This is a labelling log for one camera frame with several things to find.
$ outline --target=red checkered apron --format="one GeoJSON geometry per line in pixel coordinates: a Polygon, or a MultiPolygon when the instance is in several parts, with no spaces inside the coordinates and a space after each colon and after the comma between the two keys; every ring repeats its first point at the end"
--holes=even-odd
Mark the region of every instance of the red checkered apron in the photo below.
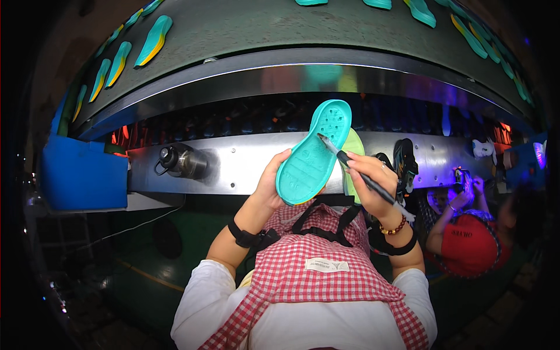
{"type": "MultiPolygon", "coordinates": [[[[370,246],[363,214],[345,229],[352,248],[316,235],[293,235],[292,225],[313,201],[277,210],[265,225],[281,239],[256,255],[255,271],[247,296],[230,318],[199,349],[234,349],[249,334],[270,303],[278,302],[387,302],[407,349],[428,348],[420,320],[405,305],[405,294],[388,283],[370,261],[370,246]],[[348,262],[350,271],[323,273],[305,270],[305,259],[348,262]]],[[[311,212],[303,225],[335,232],[340,214],[325,204],[311,212]]]]}

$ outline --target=apron label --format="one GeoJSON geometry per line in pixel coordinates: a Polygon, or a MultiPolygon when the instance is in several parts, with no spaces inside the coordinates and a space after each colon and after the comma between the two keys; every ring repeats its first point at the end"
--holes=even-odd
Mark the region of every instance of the apron label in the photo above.
{"type": "Polygon", "coordinates": [[[315,270],[319,272],[349,272],[347,262],[334,262],[323,258],[305,259],[305,270],[315,270]]]}

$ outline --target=purple light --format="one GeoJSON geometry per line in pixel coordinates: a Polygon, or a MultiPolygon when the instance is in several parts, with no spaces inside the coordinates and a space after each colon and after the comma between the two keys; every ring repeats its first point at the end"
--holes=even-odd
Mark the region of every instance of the purple light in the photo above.
{"type": "Polygon", "coordinates": [[[539,163],[539,167],[544,169],[544,166],[547,164],[547,142],[545,141],[544,144],[535,142],[533,143],[533,148],[535,149],[536,161],[539,163]]]}

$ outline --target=beaded bracelet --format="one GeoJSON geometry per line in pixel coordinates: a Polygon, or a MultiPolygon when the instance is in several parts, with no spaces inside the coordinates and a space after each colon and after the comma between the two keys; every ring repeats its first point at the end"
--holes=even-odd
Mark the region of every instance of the beaded bracelet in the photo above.
{"type": "Polygon", "coordinates": [[[393,235],[396,235],[400,230],[402,230],[402,228],[404,227],[404,224],[406,222],[407,222],[407,218],[405,218],[404,215],[403,215],[403,220],[400,222],[399,227],[397,227],[393,230],[386,230],[386,229],[383,228],[383,225],[381,223],[379,223],[379,229],[381,230],[382,234],[393,236],[393,235]]]}

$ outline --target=hand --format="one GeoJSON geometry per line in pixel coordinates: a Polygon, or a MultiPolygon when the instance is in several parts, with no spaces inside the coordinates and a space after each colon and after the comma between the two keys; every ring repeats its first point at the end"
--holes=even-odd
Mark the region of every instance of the hand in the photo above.
{"type": "Polygon", "coordinates": [[[396,194],[397,175],[387,166],[382,168],[383,162],[375,157],[359,156],[352,152],[347,154],[352,160],[348,161],[349,168],[346,169],[346,172],[352,178],[354,188],[356,188],[364,209],[382,221],[383,218],[393,213],[396,209],[384,200],[379,193],[370,190],[358,172],[369,176],[373,181],[386,189],[393,198],[396,194]]]}
{"type": "Polygon", "coordinates": [[[264,168],[259,184],[251,195],[260,206],[266,206],[275,211],[286,205],[276,192],[276,173],[280,165],[288,159],[290,154],[292,154],[292,149],[288,148],[284,152],[275,155],[267,167],[264,168]]]}
{"type": "Polygon", "coordinates": [[[480,176],[473,177],[473,189],[475,195],[484,195],[484,180],[480,176]]]}
{"type": "Polygon", "coordinates": [[[453,209],[458,211],[462,209],[465,205],[467,205],[472,199],[473,199],[472,194],[465,193],[465,191],[463,191],[459,193],[457,197],[453,198],[453,200],[451,201],[451,203],[449,203],[449,205],[452,206],[453,209]]]}

